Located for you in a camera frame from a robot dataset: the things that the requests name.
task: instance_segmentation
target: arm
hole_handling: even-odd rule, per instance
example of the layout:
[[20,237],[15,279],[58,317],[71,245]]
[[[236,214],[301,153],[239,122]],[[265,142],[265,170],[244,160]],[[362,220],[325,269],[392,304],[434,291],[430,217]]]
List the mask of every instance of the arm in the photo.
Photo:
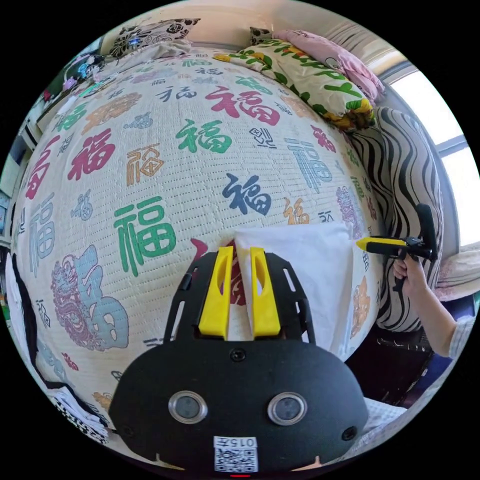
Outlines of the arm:
[[395,260],[393,274],[399,279],[405,279],[403,293],[410,299],[433,351],[442,357],[448,357],[457,323],[430,290],[422,264],[407,255],[405,260]]
[[429,288],[411,294],[410,301],[433,351],[442,357],[448,357],[457,327],[455,320]]

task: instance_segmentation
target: bedsheet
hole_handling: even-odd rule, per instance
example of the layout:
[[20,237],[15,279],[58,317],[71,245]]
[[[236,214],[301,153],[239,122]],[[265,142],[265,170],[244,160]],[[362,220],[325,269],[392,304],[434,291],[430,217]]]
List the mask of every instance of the bedsheet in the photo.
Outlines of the bedsheet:
[[[194,258],[232,244],[238,227],[344,221],[357,239],[383,232],[346,136],[218,52],[155,60],[77,98],[20,187],[12,254],[36,312],[37,366],[110,427],[118,379],[163,341]],[[356,249],[351,351],[377,317],[376,257]],[[251,339],[236,259],[230,303],[228,339]]]

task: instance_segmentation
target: sleeve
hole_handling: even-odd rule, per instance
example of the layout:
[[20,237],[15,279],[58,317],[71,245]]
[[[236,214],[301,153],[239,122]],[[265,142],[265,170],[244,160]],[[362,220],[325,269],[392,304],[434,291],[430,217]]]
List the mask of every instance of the sleeve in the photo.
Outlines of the sleeve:
[[470,333],[472,332],[474,323],[475,317],[472,316],[462,317],[458,320],[451,338],[450,349],[448,351],[448,356],[451,359],[458,358],[462,353],[462,350],[469,339]]

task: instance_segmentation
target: zebra print fabric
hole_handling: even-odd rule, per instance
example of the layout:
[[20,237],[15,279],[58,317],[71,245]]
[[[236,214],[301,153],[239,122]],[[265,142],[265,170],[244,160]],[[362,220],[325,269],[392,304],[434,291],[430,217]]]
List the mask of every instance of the zebra print fabric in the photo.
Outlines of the zebra print fabric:
[[[434,289],[442,258],[444,232],[440,180],[432,152],[422,127],[410,116],[388,107],[375,108],[377,125],[351,135],[378,200],[386,234],[391,237],[417,237],[420,223],[415,205],[431,208],[438,245],[438,259],[421,259],[426,279]],[[394,332],[412,332],[421,327],[402,292],[394,292],[393,259],[384,261],[377,325]]]

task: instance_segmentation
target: plaid fabric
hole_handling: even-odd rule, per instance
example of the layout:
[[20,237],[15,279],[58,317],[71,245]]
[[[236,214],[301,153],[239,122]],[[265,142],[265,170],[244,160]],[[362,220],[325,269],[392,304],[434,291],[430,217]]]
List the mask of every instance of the plaid fabric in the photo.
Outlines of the plaid fabric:
[[445,379],[449,376],[456,360],[462,353],[475,323],[475,317],[463,317],[457,322],[457,326],[450,343],[449,356],[453,359],[445,372],[435,381],[423,395],[408,409],[387,405],[375,400],[365,399],[368,408],[368,422],[363,430],[363,435],[358,442],[343,456],[326,464],[356,457],[378,447],[383,442],[392,438],[399,432],[417,413],[419,413],[437,393]]

